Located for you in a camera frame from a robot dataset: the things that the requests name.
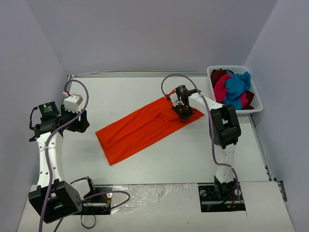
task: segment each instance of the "white table surface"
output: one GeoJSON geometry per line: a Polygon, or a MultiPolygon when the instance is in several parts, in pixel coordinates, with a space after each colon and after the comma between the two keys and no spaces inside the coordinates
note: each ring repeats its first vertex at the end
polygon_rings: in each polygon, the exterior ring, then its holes
{"type": "MultiPolygon", "coordinates": [[[[81,226],[80,216],[64,218],[58,232],[294,232],[276,182],[242,182],[246,211],[201,213],[197,184],[125,185],[132,198],[109,216],[96,216],[94,228],[81,226]]],[[[114,194],[112,205],[125,195],[114,194]]],[[[40,217],[27,201],[18,232],[38,231],[40,217]]],[[[91,226],[92,216],[83,223],[91,226]]],[[[52,232],[57,222],[44,224],[52,232]]]]}
{"type": "MultiPolygon", "coordinates": [[[[193,77],[197,87],[211,96],[208,77],[193,77]]],[[[187,125],[130,158],[110,166],[95,132],[162,97],[162,77],[78,78],[88,88],[85,133],[64,132],[63,168],[67,181],[89,176],[95,184],[171,184],[213,182],[216,166],[211,156],[208,117],[187,125]]],[[[165,82],[164,90],[190,83],[181,77],[165,82]]],[[[78,83],[71,93],[85,96],[78,83]]],[[[239,117],[242,134],[235,151],[240,181],[268,181],[248,116],[239,117]]]]}

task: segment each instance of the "clothing pile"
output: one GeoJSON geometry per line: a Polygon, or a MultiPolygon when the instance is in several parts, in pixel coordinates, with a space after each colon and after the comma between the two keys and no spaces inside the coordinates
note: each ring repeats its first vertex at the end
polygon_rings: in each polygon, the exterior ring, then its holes
{"type": "Polygon", "coordinates": [[[234,74],[230,70],[213,70],[211,84],[218,103],[233,105],[236,110],[252,110],[254,93],[250,92],[251,76],[248,72],[234,74]]]}

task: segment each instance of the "dark red cloth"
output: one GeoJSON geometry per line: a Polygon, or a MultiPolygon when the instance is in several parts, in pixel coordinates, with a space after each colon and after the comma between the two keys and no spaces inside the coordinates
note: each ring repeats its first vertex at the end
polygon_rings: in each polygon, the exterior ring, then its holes
{"type": "Polygon", "coordinates": [[[246,93],[246,98],[248,100],[248,103],[243,106],[242,110],[253,110],[254,107],[250,106],[250,103],[253,101],[254,93],[250,91],[246,91],[245,93],[246,93]]]}
{"type": "Polygon", "coordinates": [[[231,73],[233,73],[231,70],[222,70],[222,69],[219,69],[219,70],[212,70],[211,72],[211,84],[212,84],[212,88],[215,87],[216,83],[219,81],[220,79],[220,76],[223,76],[226,74],[226,71],[230,71],[231,73]]]}

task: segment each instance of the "pink cloth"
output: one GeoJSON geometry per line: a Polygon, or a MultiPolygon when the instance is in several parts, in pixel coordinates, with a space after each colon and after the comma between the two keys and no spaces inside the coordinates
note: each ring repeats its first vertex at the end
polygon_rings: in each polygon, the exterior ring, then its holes
{"type": "Polygon", "coordinates": [[[220,76],[219,81],[216,83],[215,87],[213,88],[214,96],[218,103],[222,103],[225,100],[227,88],[225,88],[224,84],[227,79],[232,78],[230,74],[225,74],[220,76]]]}
{"type": "Polygon", "coordinates": [[[241,101],[241,107],[243,108],[246,104],[249,103],[249,100],[247,99],[247,92],[244,92],[240,96],[240,101],[241,101]]]}

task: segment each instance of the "blue cloth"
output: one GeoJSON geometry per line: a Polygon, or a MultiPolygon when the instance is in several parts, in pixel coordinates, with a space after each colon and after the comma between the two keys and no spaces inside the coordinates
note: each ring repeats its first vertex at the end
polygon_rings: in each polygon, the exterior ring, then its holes
{"type": "Polygon", "coordinates": [[[244,74],[233,74],[230,71],[226,71],[226,73],[230,74],[232,78],[225,81],[225,88],[227,89],[227,93],[223,104],[231,104],[235,107],[236,110],[241,110],[242,107],[240,96],[242,93],[250,89],[251,76],[248,72],[245,72],[244,74]]]}

